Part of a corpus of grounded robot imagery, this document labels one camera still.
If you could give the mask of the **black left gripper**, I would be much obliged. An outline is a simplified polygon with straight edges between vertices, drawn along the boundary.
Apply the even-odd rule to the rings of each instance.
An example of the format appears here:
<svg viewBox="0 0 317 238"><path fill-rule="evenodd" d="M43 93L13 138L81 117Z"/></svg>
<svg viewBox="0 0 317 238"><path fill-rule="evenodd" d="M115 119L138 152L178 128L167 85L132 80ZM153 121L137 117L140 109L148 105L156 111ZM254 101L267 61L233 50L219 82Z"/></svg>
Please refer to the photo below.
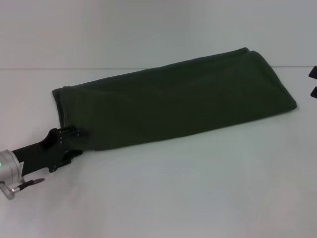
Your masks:
<svg viewBox="0 0 317 238"><path fill-rule="evenodd" d="M83 154L82 150L69 150L67 139L87 135L87 131L74 126L53 128L42 141L12 152L18 161L23 163L23 173L32 173L43 168L48 168L49 172L53 173Z"/></svg>

